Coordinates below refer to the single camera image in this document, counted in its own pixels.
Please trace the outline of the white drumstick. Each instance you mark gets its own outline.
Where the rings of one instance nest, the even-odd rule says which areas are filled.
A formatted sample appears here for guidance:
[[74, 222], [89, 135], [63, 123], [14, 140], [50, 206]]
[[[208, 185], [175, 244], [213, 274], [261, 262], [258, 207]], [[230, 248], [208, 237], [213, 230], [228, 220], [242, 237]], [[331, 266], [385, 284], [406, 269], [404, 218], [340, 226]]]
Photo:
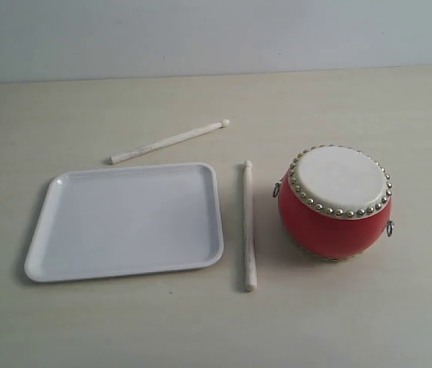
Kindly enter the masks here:
[[226, 128], [230, 125], [229, 119], [221, 120], [217, 123], [211, 123], [206, 126], [202, 126], [193, 130], [189, 130], [180, 134], [177, 134], [175, 136], [170, 136], [165, 139], [159, 140], [154, 143], [150, 143], [146, 146], [142, 146], [140, 148], [136, 148], [131, 150], [130, 152], [125, 153], [118, 153], [114, 154], [110, 157], [110, 164], [116, 165], [118, 163], [122, 163], [124, 161], [127, 161], [129, 159], [136, 158], [138, 156], [142, 156], [145, 154], [148, 154], [150, 152], [161, 150], [165, 147], [172, 146], [178, 143], [181, 143], [185, 140], [191, 140], [193, 138], [196, 138], [198, 136], [202, 136], [208, 133], [211, 133], [216, 130], [220, 130], [222, 128]]
[[257, 288], [257, 269], [253, 226], [252, 163], [246, 160], [243, 170], [243, 221], [244, 221], [244, 282], [246, 291]]

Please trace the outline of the small red drum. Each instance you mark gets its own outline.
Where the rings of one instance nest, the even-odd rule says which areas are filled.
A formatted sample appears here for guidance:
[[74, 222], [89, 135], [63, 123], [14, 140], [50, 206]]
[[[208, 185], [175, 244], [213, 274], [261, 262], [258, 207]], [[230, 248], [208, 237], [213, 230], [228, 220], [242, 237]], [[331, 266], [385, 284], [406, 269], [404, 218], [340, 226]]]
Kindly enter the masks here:
[[275, 184], [282, 227], [301, 250], [324, 261], [353, 258], [391, 235], [393, 184], [371, 156], [346, 146], [303, 150]]

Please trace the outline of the white rectangular plastic tray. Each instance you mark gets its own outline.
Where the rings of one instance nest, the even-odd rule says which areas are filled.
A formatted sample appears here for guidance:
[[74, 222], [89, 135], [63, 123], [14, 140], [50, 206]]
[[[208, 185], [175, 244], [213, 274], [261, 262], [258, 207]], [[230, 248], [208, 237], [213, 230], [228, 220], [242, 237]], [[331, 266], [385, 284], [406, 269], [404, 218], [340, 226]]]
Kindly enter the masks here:
[[92, 169], [50, 182], [24, 270], [38, 283], [185, 271], [223, 249], [210, 165]]

